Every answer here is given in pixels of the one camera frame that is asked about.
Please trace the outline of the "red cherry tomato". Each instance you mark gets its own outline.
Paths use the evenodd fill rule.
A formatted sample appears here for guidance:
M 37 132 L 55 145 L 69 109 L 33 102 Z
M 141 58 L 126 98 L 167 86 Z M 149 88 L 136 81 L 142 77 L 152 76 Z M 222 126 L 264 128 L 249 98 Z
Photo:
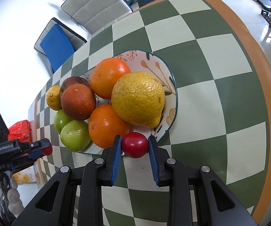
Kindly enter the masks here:
M 42 149 L 41 152 L 42 152 L 45 156 L 51 155 L 52 152 L 53 152 L 53 147 L 52 147 L 52 145 L 49 145 L 48 147 Z
M 144 156 L 148 152 L 148 146 L 147 138 L 138 132 L 128 133 L 121 143 L 121 148 L 125 155 L 134 159 Z

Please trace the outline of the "large green apple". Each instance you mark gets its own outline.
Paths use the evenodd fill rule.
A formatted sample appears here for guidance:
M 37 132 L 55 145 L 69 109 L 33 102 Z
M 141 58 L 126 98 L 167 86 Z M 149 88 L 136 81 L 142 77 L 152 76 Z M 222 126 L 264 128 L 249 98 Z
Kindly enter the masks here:
M 54 128 L 60 134 L 64 126 L 71 121 L 72 119 L 64 113 L 64 110 L 60 109 L 54 117 Z

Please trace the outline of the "small yellow lemon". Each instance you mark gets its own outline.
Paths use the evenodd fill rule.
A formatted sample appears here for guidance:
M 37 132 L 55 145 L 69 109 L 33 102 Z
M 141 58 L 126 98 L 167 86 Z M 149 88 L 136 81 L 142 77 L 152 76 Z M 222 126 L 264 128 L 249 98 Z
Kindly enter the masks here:
M 46 103 L 52 110 L 58 111 L 61 109 L 60 85 L 49 88 L 46 93 Z

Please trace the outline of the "dark red orange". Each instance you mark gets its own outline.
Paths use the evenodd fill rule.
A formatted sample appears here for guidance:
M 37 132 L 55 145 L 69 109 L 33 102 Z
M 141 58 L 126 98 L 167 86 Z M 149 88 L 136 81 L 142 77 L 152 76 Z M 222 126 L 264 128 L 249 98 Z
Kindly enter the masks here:
M 74 84 L 68 87 L 60 100 L 64 113 L 77 121 L 87 120 L 96 108 L 94 92 L 83 84 Z

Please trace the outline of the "large yellow citrus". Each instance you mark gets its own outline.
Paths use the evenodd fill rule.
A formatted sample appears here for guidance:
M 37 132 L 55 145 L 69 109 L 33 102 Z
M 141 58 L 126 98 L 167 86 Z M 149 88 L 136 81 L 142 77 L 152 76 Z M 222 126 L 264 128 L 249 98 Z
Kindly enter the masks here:
M 152 129 L 160 122 L 165 91 L 153 75 L 136 71 L 119 78 L 113 87 L 111 102 L 122 120 Z

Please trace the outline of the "red plastic bag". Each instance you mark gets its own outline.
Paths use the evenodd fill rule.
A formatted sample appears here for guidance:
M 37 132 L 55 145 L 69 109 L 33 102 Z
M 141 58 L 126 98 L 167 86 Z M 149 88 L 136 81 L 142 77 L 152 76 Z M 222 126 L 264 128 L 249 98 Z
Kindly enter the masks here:
M 32 143 L 31 126 L 28 120 L 22 120 L 8 128 L 8 140 L 18 139 L 20 142 Z

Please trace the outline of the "yellow snack box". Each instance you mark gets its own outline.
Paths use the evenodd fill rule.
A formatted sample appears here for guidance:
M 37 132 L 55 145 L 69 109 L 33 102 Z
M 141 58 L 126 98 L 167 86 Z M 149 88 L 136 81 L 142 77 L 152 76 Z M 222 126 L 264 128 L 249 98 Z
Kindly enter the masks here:
M 41 179 L 39 177 L 39 171 L 37 166 L 31 166 L 22 171 L 19 171 L 12 175 L 14 180 L 20 185 L 25 183 L 37 183 L 41 184 Z

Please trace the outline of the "bright orange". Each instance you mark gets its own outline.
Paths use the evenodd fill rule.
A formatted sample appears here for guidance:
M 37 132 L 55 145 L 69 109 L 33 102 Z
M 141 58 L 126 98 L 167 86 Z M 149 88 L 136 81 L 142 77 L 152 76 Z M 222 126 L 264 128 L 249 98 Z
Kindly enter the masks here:
M 130 124 L 122 120 L 112 105 L 102 105 L 94 109 L 89 118 L 89 134 L 93 143 L 100 148 L 112 146 L 117 135 L 126 136 Z
M 127 73 L 131 73 L 131 71 L 123 60 L 106 58 L 95 66 L 90 76 L 90 86 L 99 97 L 111 99 L 114 85 Z

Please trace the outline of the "red apple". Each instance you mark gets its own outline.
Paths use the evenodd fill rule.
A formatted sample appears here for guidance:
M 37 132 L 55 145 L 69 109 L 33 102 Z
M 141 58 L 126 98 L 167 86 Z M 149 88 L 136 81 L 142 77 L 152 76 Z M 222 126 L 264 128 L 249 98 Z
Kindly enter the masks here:
M 63 95 L 65 95 L 65 99 L 67 99 L 69 97 L 76 98 L 75 96 L 79 96 L 80 93 L 76 94 L 77 91 L 74 91 L 72 88 L 71 88 L 71 90 L 69 90 L 68 93 L 66 93 L 68 88 L 70 88 L 72 85 L 76 85 L 76 84 L 85 85 L 89 89 L 89 90 L 85 91 L 86 93 L 88 91 L 89 92 L 92 91 L 88 80 L 86 80 L 85 78 L 79 77 L 79 76 L 71 76 L 71 77 L 65 79 L 60 86 L 60 91 L 59 91 L 60 99 L 63 98 Z

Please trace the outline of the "blue cushioned chair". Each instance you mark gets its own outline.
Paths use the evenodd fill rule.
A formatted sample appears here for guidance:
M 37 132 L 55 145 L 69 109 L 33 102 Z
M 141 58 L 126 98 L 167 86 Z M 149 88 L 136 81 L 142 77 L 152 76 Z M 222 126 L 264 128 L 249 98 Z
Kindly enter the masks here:
M 55 72 L 86 43 L 86 39 L 53 17 L 37 39 L 34 49 L 47 57 Z

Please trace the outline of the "floral ceramic plate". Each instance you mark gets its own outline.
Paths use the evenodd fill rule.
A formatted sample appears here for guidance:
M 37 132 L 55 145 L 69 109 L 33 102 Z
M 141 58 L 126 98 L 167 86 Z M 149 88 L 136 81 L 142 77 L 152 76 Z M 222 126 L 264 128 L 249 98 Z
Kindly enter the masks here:
M 128 50 L 115 57 L 124 60 L 132 72 L 147 72 L 161 82 L 165 92 L 165 105 L 159 124 L 152 129 L 139 125 L 130 126 L 131 132 L 139 132 L 146 137 L 154 135 L 160 141 L 168 133 L 177 115 L 178 95 L 172 71 L 163 59 L 144 50 Z

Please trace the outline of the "white padded chair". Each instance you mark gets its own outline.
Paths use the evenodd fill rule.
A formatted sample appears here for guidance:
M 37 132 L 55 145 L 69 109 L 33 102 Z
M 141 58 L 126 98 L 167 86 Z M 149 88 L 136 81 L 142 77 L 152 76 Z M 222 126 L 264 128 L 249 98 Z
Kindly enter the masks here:
M 125 0 L 66 0 L 61 9 L 92 35 L 133 12 Z

